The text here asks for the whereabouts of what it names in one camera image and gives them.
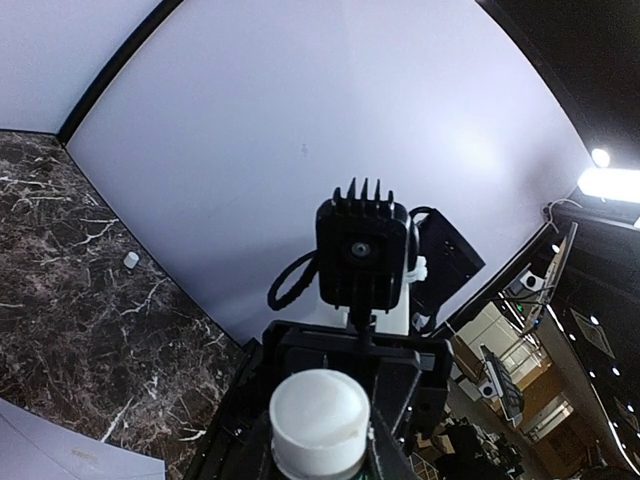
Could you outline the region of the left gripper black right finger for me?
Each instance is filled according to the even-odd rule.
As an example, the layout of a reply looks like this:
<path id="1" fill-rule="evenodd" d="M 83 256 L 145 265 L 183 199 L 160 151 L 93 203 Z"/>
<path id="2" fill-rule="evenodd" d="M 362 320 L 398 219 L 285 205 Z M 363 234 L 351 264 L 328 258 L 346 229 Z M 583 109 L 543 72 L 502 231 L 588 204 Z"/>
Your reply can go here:
<path id="1" fill-rule="evenodd" d="M 371 397 L 369 430 L 367 433 L 368 479 L 414 479 L 415 473 L 397 438 L 405 408 L 381 405 Z"/>

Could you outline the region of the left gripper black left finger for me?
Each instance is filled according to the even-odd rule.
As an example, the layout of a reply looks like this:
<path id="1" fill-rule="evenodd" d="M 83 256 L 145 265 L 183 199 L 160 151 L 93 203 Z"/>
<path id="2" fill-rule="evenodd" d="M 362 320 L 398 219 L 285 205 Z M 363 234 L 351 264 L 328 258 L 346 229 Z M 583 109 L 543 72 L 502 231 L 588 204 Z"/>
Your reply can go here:
<path id="1" fill-rule="evenodd" d="M 271 455 L 271 425 L 264 411 L 254 422 L 245 444 L 223 467 L 221 479 L 267 480 L 274 479 Z"/>

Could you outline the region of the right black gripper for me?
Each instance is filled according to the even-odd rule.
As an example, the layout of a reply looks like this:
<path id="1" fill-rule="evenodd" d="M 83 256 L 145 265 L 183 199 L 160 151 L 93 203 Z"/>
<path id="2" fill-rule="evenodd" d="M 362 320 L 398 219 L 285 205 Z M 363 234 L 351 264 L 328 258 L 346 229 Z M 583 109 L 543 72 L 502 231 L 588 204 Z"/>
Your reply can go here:
<path id="1" fill-rule="evenodd" d="M 248 424 L 268 408 L 287 377 L 330 369 L 357 381 L 395 438 L 410 445 L 430 437 L 443 416 L 453 365 L 446 339 L 405 337 L 277 320 L 265 330 L 262 348 L 239 387 L 240 418 Z"/>

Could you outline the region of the green glue stick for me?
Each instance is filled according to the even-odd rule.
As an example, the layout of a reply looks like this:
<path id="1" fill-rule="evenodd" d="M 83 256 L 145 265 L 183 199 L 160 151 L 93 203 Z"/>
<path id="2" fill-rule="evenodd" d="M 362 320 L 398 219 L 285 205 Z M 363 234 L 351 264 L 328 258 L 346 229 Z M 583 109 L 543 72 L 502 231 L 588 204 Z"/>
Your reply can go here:
<path id="1" fill-rule="evenodd" d="M 350 376 L 330 369 L 295 373 L 269 402 L 271 454 L 288 479 L 352 479 L 361 470 L 370 400 Z"/>

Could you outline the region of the white glue stick cap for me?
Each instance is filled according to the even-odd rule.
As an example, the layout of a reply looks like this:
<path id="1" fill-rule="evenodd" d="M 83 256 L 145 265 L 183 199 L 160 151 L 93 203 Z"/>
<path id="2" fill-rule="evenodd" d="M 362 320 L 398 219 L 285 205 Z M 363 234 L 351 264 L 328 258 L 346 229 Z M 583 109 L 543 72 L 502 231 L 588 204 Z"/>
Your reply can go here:
<path id="1" fill-rule="evenodd" d="M 129 270 L 133 270 L 139 263 L 139 260 L 139 255 L 136 252 L 130 251 L 125 255 L 123 265 Z"/>

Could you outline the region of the grey envelope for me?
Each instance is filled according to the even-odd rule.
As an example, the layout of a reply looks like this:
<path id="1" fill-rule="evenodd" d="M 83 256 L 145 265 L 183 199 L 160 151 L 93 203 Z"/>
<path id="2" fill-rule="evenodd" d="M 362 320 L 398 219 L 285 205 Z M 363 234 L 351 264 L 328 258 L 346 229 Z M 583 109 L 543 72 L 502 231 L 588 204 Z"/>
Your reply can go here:
<path id="1" fill-rule="evenodd" d="M 165 462 L 91 439 L 1 402 L 3 479 L 163 479 Z"/>

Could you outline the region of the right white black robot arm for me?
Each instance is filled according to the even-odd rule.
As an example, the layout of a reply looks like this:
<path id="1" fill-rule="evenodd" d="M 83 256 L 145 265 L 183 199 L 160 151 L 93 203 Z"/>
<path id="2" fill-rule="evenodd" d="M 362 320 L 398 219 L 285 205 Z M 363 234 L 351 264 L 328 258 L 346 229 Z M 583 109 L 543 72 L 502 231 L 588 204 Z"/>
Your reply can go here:
<path id="1" fill-rule="evenodd" d="M 318 209 L 315 225 L 315 249 L 281 272 L 267 302 L 280 311 L 317 283 L 328 315 L 315 325 L 272 322 L 233 406 L 252 425 L 285 378 L 332 369 L 365 390 L 396 439 L 431 434 L 445 406 L 453 351 L 415 319 L 436 315 L 483 260 L 431 207 L 334 198 Z"/>

